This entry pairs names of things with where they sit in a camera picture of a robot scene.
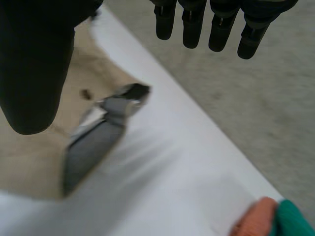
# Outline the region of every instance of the green cloth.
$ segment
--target green cloth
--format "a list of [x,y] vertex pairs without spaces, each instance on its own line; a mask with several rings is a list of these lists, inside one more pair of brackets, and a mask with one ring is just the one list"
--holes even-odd
[[289,200],[280,202],[269,236],[315,236],[314,229]]

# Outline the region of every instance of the cloth fold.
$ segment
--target cloth fold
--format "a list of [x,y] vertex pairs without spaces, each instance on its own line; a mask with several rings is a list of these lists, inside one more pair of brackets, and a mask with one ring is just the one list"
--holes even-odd
[[[36,199],[66,197],[65,150],[81,116],[96,101],[113,95],[121,86],[140,83],[96,46],[89,32],[89,21],[78,25],[75,31],[74,51],[52,125],[39,134],[24,136],[12,130],[0,112],[0,189],[9,193]],[[82,95],[87,92],[88,99]],[[98,164],[95,161],[92,169]]]

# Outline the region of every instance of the floor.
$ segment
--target floor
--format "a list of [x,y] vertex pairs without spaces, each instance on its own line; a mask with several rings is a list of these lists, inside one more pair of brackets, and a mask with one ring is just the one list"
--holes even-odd
[[148,0],[107,0],[107,5],[315,226],[315,2],[299,1],[273,22],[251,60],[236,53],[242,14],[226,48],[214,53],[207,47],[209,6],[199,46],[190,50],[181,43],[179,5],[168,41],[155,35],[154,6]]

